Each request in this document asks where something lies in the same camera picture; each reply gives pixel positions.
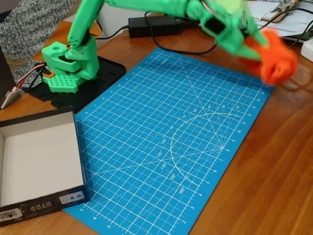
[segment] wooden table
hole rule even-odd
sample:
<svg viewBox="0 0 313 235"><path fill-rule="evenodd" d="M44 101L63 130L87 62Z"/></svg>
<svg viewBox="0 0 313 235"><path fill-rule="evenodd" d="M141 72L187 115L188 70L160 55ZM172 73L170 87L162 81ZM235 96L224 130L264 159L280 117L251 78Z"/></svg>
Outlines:
<svg viewBox="0 0 313 235"><path fill-rule="evenodd" d="M160 37L170 48L206 50L212 40L197 30ZM129 71L156 48L151 38L125 32L98 54ZM294 50L300 55L300 47ZM192 56L237 71L245 69L220 49ZM191 235L313 234L313 64L299 56L292 82L277 87L216 187ZM49 102L25 95L0 111L0 119L51 110ZM0 228L1 235L91 235L90 228L56 212Z"/></svg>

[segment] wire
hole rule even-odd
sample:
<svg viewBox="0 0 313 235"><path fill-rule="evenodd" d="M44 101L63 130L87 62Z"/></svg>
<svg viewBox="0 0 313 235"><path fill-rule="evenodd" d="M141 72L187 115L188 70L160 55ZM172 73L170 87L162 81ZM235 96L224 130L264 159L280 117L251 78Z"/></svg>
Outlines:
<svg viewBox="0 0 313 235"><path fill-rule="evenodd" d="M34 83L36 82L36 80L38 79L39 75L44 71L45 66L43 66L40 71L37 73L36 77L34 78L34 80L30 83L29 87L28 87L28 92L31 90L31 88L33 87Z"/></svg>
<svg viewBox="0 0 313 235"><path fill-rule="evenodd" d="M290 8L290 9L287 9L287 10L285 10L285 11L282 11L282 12L279 13L278 15L274 16L272 19L270 19L269 22L267 22L265 25L263 25L261 28L259 28L259 30L265 28L266 26L268 26L270 23L272 23L274 20L276 20L278 17L280 17L281 15L285 14L286 12L294 11L294 10L296 10L296 11L304 11L304 12L313 14L313 11L310 11L310 10L307 10L307 9L304 9L304 8L299 8L299 7Z"/></svg>
<svg viewBox="0 0 313 235"><path fill-rule="evenodd" d="M290 46L290 47L293 47L294 45L296 45L300 40L301 40L301 38L304 36L304 34L308 31L308 29L310 28L310 26L311 26L311 24L313 23L313 21L311 21L309 24L308 24L308 26L307 26L307 28L303 31L303 33L301 34L301 36Z"/></svg>
<svg viewBox="0 0 313 235"><path fill-rule="evenodd" d="M97 20L97 24L99 26L99 28L101 29L101 35L103 34L103 28L102 28L102 25L100 24L100 22Z"/></svg>
<svg viewBox="0 0 313 235"><path fill-rule="evenodd" d="M112 37L114 37L116 34L118 34L121 30L129 28L129 25L125 25L123 27L121 27L119 30L117 30L113 35L107 37L107 38L96 38L97 40L106 40L106 39L110 39Z"/></svg>
<svg viewBox="0 0 313 235"><path fill-rule="evenodd" d="M40 68L40 67L45 67L45 63L41 63L37 66L35 66L31 71L29 71L27 74L25 74L18 82L17 82L17 85L16 87L13 88L12 91L15 91L15 89L20 89L25 81L25 79L33 72L35 71L36 69Z"/></svg>
<svg viewBox="0 0 313 235"><path fill-rule="evenodd" d="M285 14L286 12L289 12L289 11L304 11L304 12L307 12L307 13L310 13L313 15L313 11L310 11L310 10L307 10L307 9L304 9L304 8L299 8L299 7L296 7L296 8L290 8L290 9L287 9L285 11L282 11L281 13L279 13L278 15L274 16L269 22L267 22L265 25L263 25L261 28L259 28L259 30L262 30L263 28L265 28L266 26L268 26L270 23L272 23L274 20L276 20L278 17L280 17L281 15ZM304 36L304 34L308 31L308 29L310 28L310 25L313 23L313 21L311 21L307 28L304 30L304 32L301 34L301 36L289 47L293 47L294 45L296 45L300 40L301 38Z"/></svg>
<svg viewBox="0 0 313 235"><path fill-rule="evenodd" d="M209 50L201 51L201 52L184 51L184 50L174 50L174 49L169 49L169 48L163 47L162 45L160 45L160 44L157 42L157 40L156 40L156 38L155 38L155 36L154 36L154 34L153 34L152 26L151 26L151 24L149 23L148 18L147 18L147 15L148 15L149 13L150 13L149 11L147 11L147 12L145 13L145 20L146 20L146 22L147 22L147 24L148 24L148 26L149 26L149 28L150 28L150 32L151 32L152 39L153 39L154 43L155 43L159 48L161 48L161 49L163 49L163 50L171 51L171 52L176 52L176 53L195 54L195 55L207 54L207 53L209 53L209 52L211 52L211 51L213 51L213 50L215 49L216 44L215 44L212 48L210 48ZM202 30L202 28L201 28L195 21L193 21L192 19L190 19L190 18L188 18L188 17L183 17L183 18L185 18L185 19L187 19L187 20L190 20L190 21L191 21L192 23L194 23L202 32L204 32L204 31Z"/></svg>

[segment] orange toy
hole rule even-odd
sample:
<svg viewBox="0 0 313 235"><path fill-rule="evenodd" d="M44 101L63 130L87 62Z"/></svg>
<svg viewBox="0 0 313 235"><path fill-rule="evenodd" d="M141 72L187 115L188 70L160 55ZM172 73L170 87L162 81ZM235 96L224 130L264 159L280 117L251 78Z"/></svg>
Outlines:
<svg viewBox="0 0 313 235"><path fill-rule="evenodd" d="M240 61L251 68L255 75L260 75L268 85L278 85L290 80L297 68L296 54L288 49L276 32L264 31L262 34L269 46L257 43L252 37L245 39L245 44L260 54L261 62L244 58Z"/></svg>

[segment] cardboard box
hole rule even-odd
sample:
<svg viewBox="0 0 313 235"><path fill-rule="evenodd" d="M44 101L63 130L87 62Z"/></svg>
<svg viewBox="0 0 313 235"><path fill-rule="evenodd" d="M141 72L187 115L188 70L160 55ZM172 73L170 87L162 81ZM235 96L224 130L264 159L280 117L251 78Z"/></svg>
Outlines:
<svg viewBox="0 0 313 235"><path fill-rule="evenodd" d="M89 201L71 107L0 122L0 226Z"/></svg>

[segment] gray knit fabric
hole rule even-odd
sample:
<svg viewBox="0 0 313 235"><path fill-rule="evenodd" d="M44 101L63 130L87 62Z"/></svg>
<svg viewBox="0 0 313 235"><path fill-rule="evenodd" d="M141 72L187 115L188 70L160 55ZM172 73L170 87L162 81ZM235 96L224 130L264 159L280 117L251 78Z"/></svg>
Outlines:
<svg viewBox="0 0 313 235"><path fill-rule="evenodd" d="M76 0L21 0L10 15L0 23L0 45L5 56L29 59L13 72L18 81L34 67L31 58L37 54L68 14ZM35 74L25 81L29 85Z"/></svg>

